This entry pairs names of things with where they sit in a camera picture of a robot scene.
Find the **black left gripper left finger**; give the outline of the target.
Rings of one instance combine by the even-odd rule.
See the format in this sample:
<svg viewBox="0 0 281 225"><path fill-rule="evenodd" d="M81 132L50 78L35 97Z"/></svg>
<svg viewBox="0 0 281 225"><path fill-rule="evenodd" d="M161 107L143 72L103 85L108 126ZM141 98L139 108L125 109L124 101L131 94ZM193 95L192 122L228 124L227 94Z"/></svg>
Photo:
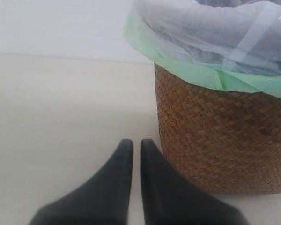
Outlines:
<svg viewBox="0 0 281 225"><path fill-rule="evenodd" d="M133 170L133 142L123 139L83 185L40 208L31 225L126 225Z"/></svg>

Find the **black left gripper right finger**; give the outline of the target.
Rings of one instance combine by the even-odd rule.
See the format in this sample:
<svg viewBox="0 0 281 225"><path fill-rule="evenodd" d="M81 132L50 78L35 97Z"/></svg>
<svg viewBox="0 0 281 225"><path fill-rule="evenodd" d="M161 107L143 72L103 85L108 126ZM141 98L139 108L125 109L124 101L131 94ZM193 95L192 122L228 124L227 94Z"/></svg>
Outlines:
<svg viewBox="0 0 281 225"><path fill-rule="evenodd" d="M140 143L140 180L147 225L246 225L241 211L183 178L155 142Z"/></svg>

